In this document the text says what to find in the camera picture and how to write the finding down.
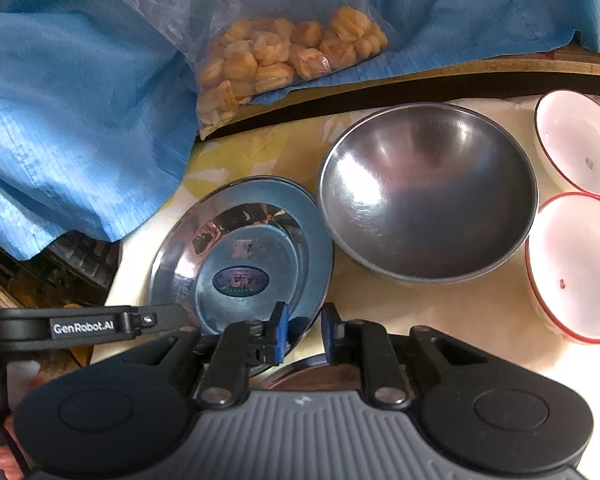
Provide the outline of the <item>person's left hand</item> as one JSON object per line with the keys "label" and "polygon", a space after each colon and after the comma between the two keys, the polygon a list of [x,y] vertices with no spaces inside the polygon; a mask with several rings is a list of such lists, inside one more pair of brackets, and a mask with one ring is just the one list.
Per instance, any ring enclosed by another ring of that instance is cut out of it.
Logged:
{"label": "person's left hand", "polygon": [[29,464],[17,442],[15,408],[36,387],[50,380],[40,360],[0,364],[0,479],[24,479]]}

